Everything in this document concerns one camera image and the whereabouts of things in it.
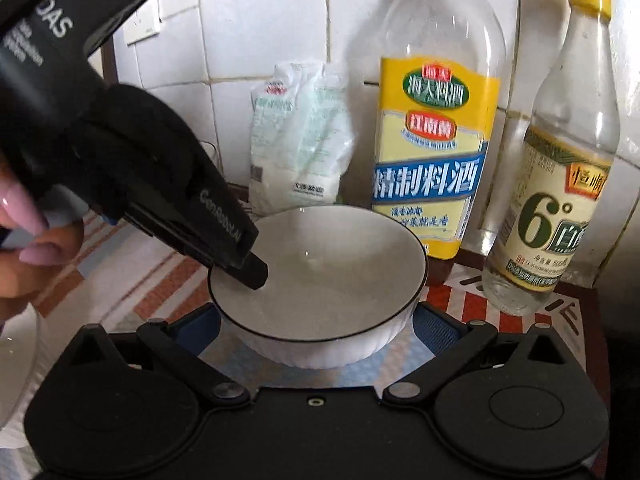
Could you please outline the left hand pink nails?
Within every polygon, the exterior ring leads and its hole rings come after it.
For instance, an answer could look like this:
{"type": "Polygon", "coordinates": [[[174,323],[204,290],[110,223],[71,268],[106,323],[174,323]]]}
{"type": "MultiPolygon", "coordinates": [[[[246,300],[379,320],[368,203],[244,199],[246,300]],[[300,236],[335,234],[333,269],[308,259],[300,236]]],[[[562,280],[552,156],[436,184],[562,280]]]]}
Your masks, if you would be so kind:
{"type": "Polygon", "coordinates": [[[19,315],[80,251],[82,219],[51,228],[32,196],[1,157],[1,226],[22,228],[32,244],[1,252],[1,323],[19,315]]]}

